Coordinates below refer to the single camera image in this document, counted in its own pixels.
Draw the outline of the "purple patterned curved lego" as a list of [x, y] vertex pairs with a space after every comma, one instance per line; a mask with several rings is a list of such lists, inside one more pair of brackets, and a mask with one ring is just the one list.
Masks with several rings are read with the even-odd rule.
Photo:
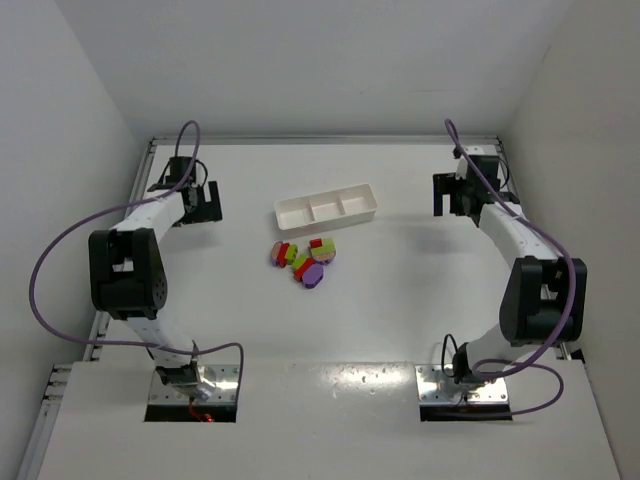
[[271, 254], [270, 254], [270, 261], [274, 266], [278, 266], [279, 265], [279, 254], [281, 251], [281, 248], [283, 246], [283, 242], [282, 241], [277, 241], [274, 243], [272, 250], [271, 250]]

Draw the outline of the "red curved lego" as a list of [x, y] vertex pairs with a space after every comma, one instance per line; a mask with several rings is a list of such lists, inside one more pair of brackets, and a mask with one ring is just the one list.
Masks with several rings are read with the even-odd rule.
[[283, 243], [281, 245], [281, 248], [279, 250], [278, 257], [277, 257], [278, 265], [281, 268], [284, 268], [287, 265], [287, 262], [288, 262], [287, 253], [289, 251], [289, 248], [290, 248], [289, 243]]

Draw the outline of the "green curved lego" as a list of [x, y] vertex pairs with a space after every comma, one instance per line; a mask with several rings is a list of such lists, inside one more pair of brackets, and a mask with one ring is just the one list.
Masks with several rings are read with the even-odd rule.
[[298, 256], [298, 246], [296, 244], [289, 244], [286, 250], [284, 259], [287, 265], [292, 265]]

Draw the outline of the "purple rounded lego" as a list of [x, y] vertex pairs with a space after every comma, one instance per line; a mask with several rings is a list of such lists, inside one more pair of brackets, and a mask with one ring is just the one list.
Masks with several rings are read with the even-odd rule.
[[311, 264], [301, 276], [301, 282], [306, 289], [315, 288], [324, 278], [324, 267], [321, 264]]

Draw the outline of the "green block lego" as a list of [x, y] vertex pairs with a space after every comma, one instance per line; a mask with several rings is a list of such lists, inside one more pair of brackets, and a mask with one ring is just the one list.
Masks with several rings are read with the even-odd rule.
[[311, 249], [310, 251], [311, 253], [328, 253], [328, 252], [336, 252], [336, 247], [335, 247], [335, 243], [334, 240], [331, 237], [328, 238], [320, 238], [322, 240], [322, 246], [319, 248], [314, 248]]

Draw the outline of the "purple patterned lego base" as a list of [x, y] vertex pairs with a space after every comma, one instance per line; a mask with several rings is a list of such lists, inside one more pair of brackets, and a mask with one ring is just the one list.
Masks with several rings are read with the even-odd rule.
[[330, 264], [336, 257], [336, 252], [328, 252], [328, 253], [313, 253], [311, 255], [312, 259], [321, 265]]

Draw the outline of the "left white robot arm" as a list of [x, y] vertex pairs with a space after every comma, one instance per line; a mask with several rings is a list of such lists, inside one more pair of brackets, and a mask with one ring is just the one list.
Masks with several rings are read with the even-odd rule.
[[94, 306], [136, 332], [161, 382], [191, 397], [209, 396], [214, 376], [198, 364], [195, 341], [164, 309], [169, 289], [159, 243], [173, 227], [222, 218], [217, 183], [200, 184], [196, 162], [175, 155], [147, 191], [145, 204], [88, 239]]

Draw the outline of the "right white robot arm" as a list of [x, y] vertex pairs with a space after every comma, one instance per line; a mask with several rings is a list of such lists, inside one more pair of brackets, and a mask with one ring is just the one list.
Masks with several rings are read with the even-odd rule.
[[458, 170], [433, 176], [433, 211], [443, 214], [443, 198], [449, 211], [470, 218], [503, 256], [510, 276], [499, 307], [496, 326], [482, 337], [462, 344], [453, 356], [453, 381], [480, 383], [491, 371], [504, 367], [489, 360], [517, 361], [536, 351], [552, 335], [564, 313], [566, 322], [552, 342], [557, 346], [579, 339], [583, 330], [588, 270], [579, 258], [564, 255], [526, 220], [519, 199], [501, 189], [500, 158], [472, 155], [461, 159]]

